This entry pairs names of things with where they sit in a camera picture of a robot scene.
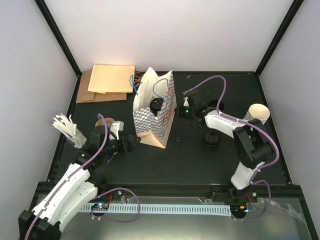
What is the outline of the black branded paper cup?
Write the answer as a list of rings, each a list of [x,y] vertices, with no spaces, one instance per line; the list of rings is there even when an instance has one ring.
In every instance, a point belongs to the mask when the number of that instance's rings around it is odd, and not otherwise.
[[[164,100],[161,97],[154,98],[149,104],[150,111],[157,116],[158,112],[162,109]]]

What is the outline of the stack of black cup lids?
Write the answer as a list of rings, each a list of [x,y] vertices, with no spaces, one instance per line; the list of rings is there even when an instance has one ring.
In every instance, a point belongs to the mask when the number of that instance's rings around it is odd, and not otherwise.
[[[208,131],[203,135],[201,145],[205,150],[214,152],[219,148],[220,140],[221,138],[217,133]]]

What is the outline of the white stirrers bundle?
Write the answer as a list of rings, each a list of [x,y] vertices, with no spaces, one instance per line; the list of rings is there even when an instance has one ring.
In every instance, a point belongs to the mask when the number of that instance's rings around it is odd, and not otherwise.
[[[65,136],[65,138],[67,134],[73,135],[76,129],[78,129],[77,125],[73,123],[71,116],[67,117],[63,114],[60,114],[56,115],[53,119],[53,127],[59,130]]]

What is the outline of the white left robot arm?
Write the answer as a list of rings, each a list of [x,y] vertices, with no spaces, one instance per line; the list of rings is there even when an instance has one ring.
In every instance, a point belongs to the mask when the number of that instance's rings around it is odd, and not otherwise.
[[[106,180],[94,176],[94,172],[106,157],[133,152],[141,141],[134,135],[120,136],[121,131],[122,127],[116,123],[94,128],[50,193],[32,210],[24,210],[19,215],[21,240],[59,240],[68,223],[85,204],[107,195]]]

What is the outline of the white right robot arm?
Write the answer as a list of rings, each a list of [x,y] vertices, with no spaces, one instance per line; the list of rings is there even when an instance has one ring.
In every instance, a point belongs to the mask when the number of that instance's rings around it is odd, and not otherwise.
[[[190,90],[183,95],[176,115],[188,120],[190,126],[199,129],[209,128],[202,137],[202,147],[215,151],[220,144],[218,133],[225,134],[234,140],[239,164],[227,187],[228,198],[240,201],[252,184],[254,175],[272,157],[275,147],[263,132],[265,128],[258,119],[250,121],[231,119],[223,116],[215,106],[207,105],[198,90]]]

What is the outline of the clear plastic stirrer cup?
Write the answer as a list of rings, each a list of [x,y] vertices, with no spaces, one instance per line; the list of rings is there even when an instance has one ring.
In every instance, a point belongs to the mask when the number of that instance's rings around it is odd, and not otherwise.
[[[76,149],[81,149],[87,141],[87,138],[77,128],[73,135],[67,134],[66,139]]]

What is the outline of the brown kraft paper bag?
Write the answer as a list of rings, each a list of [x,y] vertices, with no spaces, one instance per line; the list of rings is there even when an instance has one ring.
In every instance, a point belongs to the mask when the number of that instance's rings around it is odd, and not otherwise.
[[[77,104],[125,101],[127,99],[126,93],[97,93],[88,91],[91,74],[92,70],[87,70],[84,71],[81,75],[76,97]]]

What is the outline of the light tan paper bag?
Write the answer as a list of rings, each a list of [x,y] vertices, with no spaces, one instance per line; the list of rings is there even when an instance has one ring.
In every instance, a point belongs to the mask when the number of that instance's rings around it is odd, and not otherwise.
[[[135,75],[134,65],[93,65],[88,91],[93,93],[132,93],[131,78]]]

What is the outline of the small electronics board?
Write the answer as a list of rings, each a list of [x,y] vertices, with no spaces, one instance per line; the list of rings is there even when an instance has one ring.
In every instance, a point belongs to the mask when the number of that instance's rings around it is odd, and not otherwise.
[[[109,209],[109,203],[99,202],[99,203],[94,203],[91,206],[92,211],[107,211],[108,209]]]

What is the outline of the stack of white paper cups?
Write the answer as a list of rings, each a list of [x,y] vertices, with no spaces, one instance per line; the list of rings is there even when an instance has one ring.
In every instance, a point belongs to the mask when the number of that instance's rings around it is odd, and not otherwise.
[[[269,119],[270,115],[270,110],[265,105],[254,103],[249,107],[243,119],[247,121],[258,119],[264,125]]]

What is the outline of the black corner frame post left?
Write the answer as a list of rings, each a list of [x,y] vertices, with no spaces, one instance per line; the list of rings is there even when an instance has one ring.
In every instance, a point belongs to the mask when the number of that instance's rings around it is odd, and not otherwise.
[[[44,0],[34,0],[38,9],[40,10],[43,18],[45,19],[48,27],[50,28],[51,32],[53,33],[58,45],[60,46],[62,52],[64,53],[69,65],[71,66],[73,72],[77,77],[81,75],[81,70],[67,44],[63,34],[61,33],[50,9],[48,8],[46,2]]]

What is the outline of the black corner frame post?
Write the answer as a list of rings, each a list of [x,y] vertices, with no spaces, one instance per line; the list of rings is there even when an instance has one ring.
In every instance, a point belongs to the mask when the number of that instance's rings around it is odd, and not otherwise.
[[[270,42],[265,54],[263,55],[257,69],[255,70],[255,75],[260,77],[266,68],[268,62],[270,61],[273,53],[277,49],[280,41],[284,37],[286,31],[288,30],[290,24],[298,13],[300,7],[302,6],[304,0],[293,0],[287,13],[285,14],[281,24],[279,25],[272,41]]]
[[[44,0],[34,0],[38,9],[40,10],[43,18],[45,19],[48,27],[50,28],[51,32],[53,33],[58,45],[60,46],[62,52],[64,53],[69,65],[71,66],[73,72],[77,77],[81,75],[81,70],[67,44],[63,34],[61,33],[50,9],[48,8],[46,2]]]

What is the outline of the black corner frame post right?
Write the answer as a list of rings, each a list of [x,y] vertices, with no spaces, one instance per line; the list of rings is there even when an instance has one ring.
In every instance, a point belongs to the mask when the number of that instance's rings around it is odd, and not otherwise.
[[[302,6],[304,0],[293,0],[287,13],[285,14],[281,24],[279,25],[272,41],[270,42],[265,54],[263,55],[257,69],[255,70],[255,75],[260,77],[266,68],[268,62],[270,61],[273,53],[277,49],[280,41],[284,37],[286,31],[288,30],[290,24],[298,13],[300,7]]]

